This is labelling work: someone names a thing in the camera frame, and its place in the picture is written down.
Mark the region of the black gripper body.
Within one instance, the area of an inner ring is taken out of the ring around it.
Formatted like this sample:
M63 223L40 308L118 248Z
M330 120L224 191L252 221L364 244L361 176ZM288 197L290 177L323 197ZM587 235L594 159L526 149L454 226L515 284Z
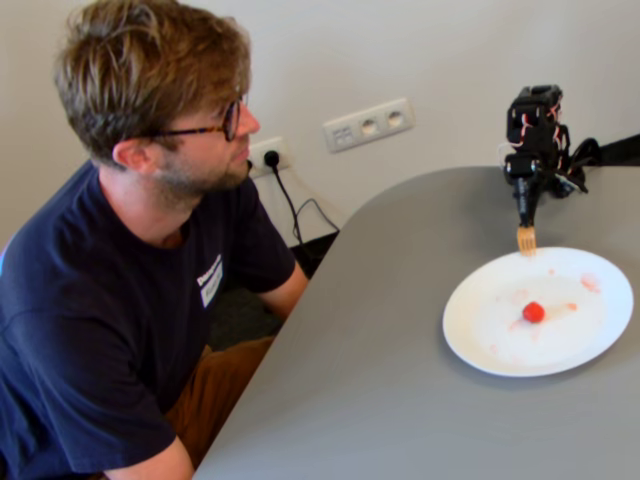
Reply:
M503 173L508 185L516 188L522 180L526 185L543 184L543 163L541 159L527 152L511 153L505 157Z

